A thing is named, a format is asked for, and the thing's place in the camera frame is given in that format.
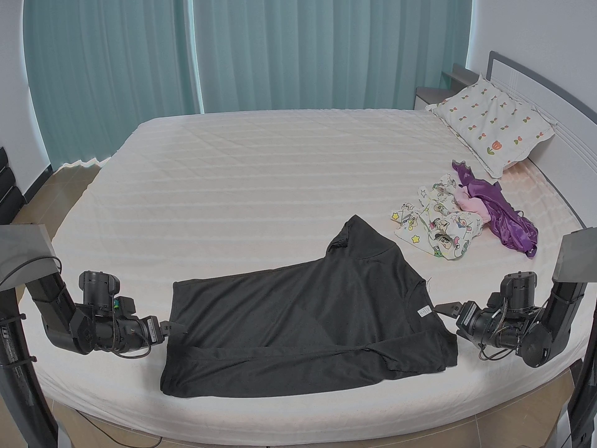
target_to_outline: white cartoon print cloth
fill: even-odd
[[[431,190],[419,188],[422,208],[403,204],[392,212],[398,224],[394,233],[402,240],[438,258],[456,259],[469,248],[483,229],[479,214],[461,211],[452,195],[458,186],[451,175],[444,175]]]

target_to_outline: floor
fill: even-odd
[[[23,207],[14,223],[45,224],[51,238],[86,190],[100,168],[64,168],[52,175],[35,195],[30,204]],[[19,288],[19,297],[24,287]],[[403,436],[378,438],[376,440],[350,441],[310,445],[310,448],[517,448],[526,445],[539,448],[547,439],[563,403],[572,393],[573,383],[569,370],[551,382],[517,399],[510,400],[486,412],[450,425]],[[80,414],[49,399],[52,412],[66,427],[75,448],[117,448],[98,429],[91,426]],[[94,419],[120,443],[135,447],[150,447],[157,437],[117,427]],[[25,442],[20,436],[6,406],[0,399],[0,448],[22,448]],[[159,448],[213,445],[177,443],[164,440]]]

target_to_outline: sticker label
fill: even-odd
[[[425,315],[429,315],[431,312],[433,312],[433,310],[431,310],[431,307],[429,307],[429,305],[426,305],[422,309],[417,310],[417,312],[421,317],[425,317]]]
[[[465,319],[462,321],[462,325],[465,327],[469,324],[470,319],[473,317],[474,311],[477,310],[477,304],[473,302],[473,305],[470,306],[468,313],[466,314]]]
[[[151,337],[152,342],[157,342],[158,338],[155,334],[155,327],[153,326],[153,320],[150,318],[147,319],[147,327],[149,328],[149,336]]]

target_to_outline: fitted sheet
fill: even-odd
[[[323,257],[353,214],[395,241],[428,280],[434,303],[487,301],[506,273],[535,271],[540,305],[561,237],[580,227],[530,161],[506,170],[506,199],[539,228],[537,256],[509,250],[488,229],[460,260],[398,239],[392,208],[466,160],[488,175],[431,113],[280,110],[177,116],[141,124],[102,168],[53,241],[63,278],[82,301],[78,275],[121,280],[140,316],[169,317],[175,280],[210,278]],[[583,355],[595,305],[590,284],[566,350],[531,369],[513,355],[482,362],[458,339],[456,367],[352,390],[262,399],[177,399],[160,392],[166,344],[147,358],[87,356],[53,347],[28,293],[21,309],[45,393],[134,429],[215,444],[283,445],[391,436],[479,413],[536,388]],[[454,320],[443,318],[456,332]]]

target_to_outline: wall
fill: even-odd
[[[473,0],[467,67],[490,50],[528,66],[597,110],[596,0]]]
[[[49,165],[27,83],[23,0],[0,0],[0,146],[25,193]]]

